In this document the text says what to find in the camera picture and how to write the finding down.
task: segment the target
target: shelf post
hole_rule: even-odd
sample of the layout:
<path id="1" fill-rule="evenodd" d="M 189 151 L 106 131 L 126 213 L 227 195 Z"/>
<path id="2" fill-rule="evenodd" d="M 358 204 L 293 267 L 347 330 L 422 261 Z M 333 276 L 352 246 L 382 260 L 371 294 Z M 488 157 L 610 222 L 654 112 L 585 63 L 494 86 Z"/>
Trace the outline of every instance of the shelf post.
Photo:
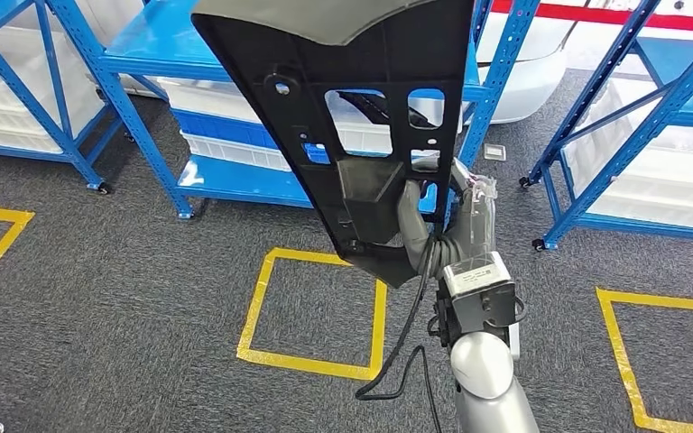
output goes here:
<path id="1" fill-rule="evenodd" d="M 514 0 L 512 3 L 504 32 L 501 34 L 501 40 L 498 42 L 498 48 L 493 56 L 493 63 L 491 63 L 487 77 L 482 83 L 482 86 L 487 90 L 480 98 L 472 102 L 476 106 L 463 145 L 458 153 L 458 159 L 467 167 L 474 164 L 479 146 L 485 139 L 485 133 L 495 114 L 495 107 L 504 92 L 506 80 L 512 73 L 513 65 L 516 63 L 524 37 L 527 35 L 533 16 L 535 16 L 538 3 L 540 0 Z M 477 16 L 475 21 L 479 22 L 480 19 L 484 26 L 483 17 Z"/>
<path id="2" fill-rule="evenodd" d="M 121 116 L 126 128 L 136 141 L 142 154 L 152 167 L 158 181 L 171 198 L 177 208 L 180 218 L 192 217 L 192 206 L 187 198 L 178 191 L 177 182 L 166 161 L 163 159 L 158 147 L 147 132 L 147 127 L 136 112 L 134 104 L 124 91 L 118 74 L 107 70 L 102 60 L 104 48 L 97 41 L 94 33 L 88 26 L 86 19 L 73 0 L 46 0 L 47 5 L 57 16 L 57 19 L 65 28 L 68 36 L 73 40 L 80 55 L 89 66 L 89 69 L 102 87 L 103 93 L 110 100 L 115 110 Z"/>
<path id="3" fill-rule="evenodd" d="M 46 51 L 46 61 L 49 63 L 51 85 L 54 88 L 54 97 L 56 98 L 57 102 L 57 110 L 60 113 L 62 130 L 65 131 L 65 134 L 67 134 L 68 137 L 72 137 L 73 128 L 70 125 L 68 103 L 65 100 L 65 88 L 62 86 L 60 67 L 57 64 L 57 52 L 54 50 L 54 40 L 51 38 L 51 27 L 49 26 L 49 18 L 46 16 L 46 4 L 44 3 L 44 0 L 35 0 L 35 7 L 39 28 L 41 29 L 41 37 L 43 39 L 43 48 Z"/>

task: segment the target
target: caster wheel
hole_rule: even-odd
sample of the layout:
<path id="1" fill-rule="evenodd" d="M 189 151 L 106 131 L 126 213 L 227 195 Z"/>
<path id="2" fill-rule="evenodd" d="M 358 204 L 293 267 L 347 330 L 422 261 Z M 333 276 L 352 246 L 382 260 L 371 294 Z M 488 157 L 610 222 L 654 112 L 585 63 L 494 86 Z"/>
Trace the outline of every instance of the caster wheel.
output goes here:
<path id="1" fill-rule="evenodd" d="M 532 185 L 532 184 L 530 183 L 530 178 L 528 178 L 527 176 L 524 176 L 524 177 L 519 179 L 519 186 L 520 187 L 527 188 L 530 185 Z"/>
<path id="2" fill-rule="evenodd" d="M 535 239 L 532 241 L 532 248 L 535 248 L 535 251 L 543 251 L 546 249 L 546 243 L 543 239 Z"/>
<path id="3" fill-rule="evenodd" d="M 102 182 L 97 187 L 97 192 L 99 193 L 100 196 L 106 196 L 107 194 L 113 193 L 113 187 L 106 184 L 105 182 Z"/>

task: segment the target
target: gray carpet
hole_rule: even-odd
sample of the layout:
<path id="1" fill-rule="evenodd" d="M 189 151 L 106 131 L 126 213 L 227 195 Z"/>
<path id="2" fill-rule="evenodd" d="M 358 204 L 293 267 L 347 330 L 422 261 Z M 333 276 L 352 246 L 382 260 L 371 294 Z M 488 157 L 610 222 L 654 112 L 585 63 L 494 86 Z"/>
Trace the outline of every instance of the gray carpet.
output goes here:
<path id="1" fill-rule="evenodd" d="M 491 128 L 487 141 L 505 145 L 508 159 L 477 170 L 500 182 L 498 248 L 530 309 L 517 370 L 542 430 L 638 431 L 594 287 L 693 298 L 693 241 L 576 229 L 558 251 L 535 253 L 530 240 L 550 225 L 547 200 L 541 188 L 516 184 L 585 75 L 570 71 L 539 113 Z M 166 106 L 135 103 L 178 171 L 188 149 Z M 331 251 L 314 212 L 207 201 L 199 218 L 178 221 L 120 135 L 97 166 L 114 195 L 86 191 L 65 165 L 0 157 L 0 207 L 36 213 L 0 262 L 8 431 L 433 430 L 419 364 L 402 398 L 366 403 L 353 398 L 359 381 L 236 358 L 264 255 L 274 246 Z M 415 282 L 389 292 L 384 355 Z M 367 364 L 373 296 L 356 270 L 278 263 L 252 347 Z M 693 423 L 693 311 L 616 305 L 615 313 L 651 416 Z M 405 354 L 427 345 L 452 432 L 453 381 L 444 351 L 425 336 L 430 314 L 427 302 Z"/>

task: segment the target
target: white car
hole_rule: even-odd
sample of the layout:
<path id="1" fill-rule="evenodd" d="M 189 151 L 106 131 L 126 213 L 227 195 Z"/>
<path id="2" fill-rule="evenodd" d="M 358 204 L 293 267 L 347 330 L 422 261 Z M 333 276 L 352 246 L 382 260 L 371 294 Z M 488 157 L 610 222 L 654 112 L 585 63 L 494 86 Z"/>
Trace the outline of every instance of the white car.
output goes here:
<path id="1" fill-rule="evenodd" d="M 506 24 L 506 14 L 490 14 L 477 48 L 479 79 L 485 81 L 489 64 Z M 516 122 L 538 111 L 564 76 L 564 41 L 573 22 L 535 17 L 519 51 L 512 74 L 495 109 L 492 123 Z"/>

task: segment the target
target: black plastic panel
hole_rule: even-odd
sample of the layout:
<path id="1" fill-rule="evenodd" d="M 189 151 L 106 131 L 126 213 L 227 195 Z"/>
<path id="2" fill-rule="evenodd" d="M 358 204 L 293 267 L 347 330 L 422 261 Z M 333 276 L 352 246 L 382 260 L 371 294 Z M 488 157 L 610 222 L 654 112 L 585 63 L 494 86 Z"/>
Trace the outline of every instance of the black plastic panel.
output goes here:
<path id="1" fill-rule="evenodd" d="M 402 248 L 381 245 L 397 232 L 395 207 L 405 179 L 438 185 L 437 210 L 427 219 L 438 231 L 444 223 L 473 3 L 417 5 L 344 46 L 321 45 L 236 19 L 192 15 L 288 160 L 339 256 L 393 286 L 416 274 Z M 377 105 L 389 116 L 393 152 L 383 158 L 348 155 L 325 103 L 329 90 L 363 88 L 386 96 L 385 101 L 365 98 L 383 103 Z M 444 94 L 439 128 L 409 122 L 408 95 L 418 88 Z M 310 161 L 304 143 L 323 143 L 330 164 Z M 411 151 L 429 149 L 440 151 L 439 172 L 412 171 Z"/>

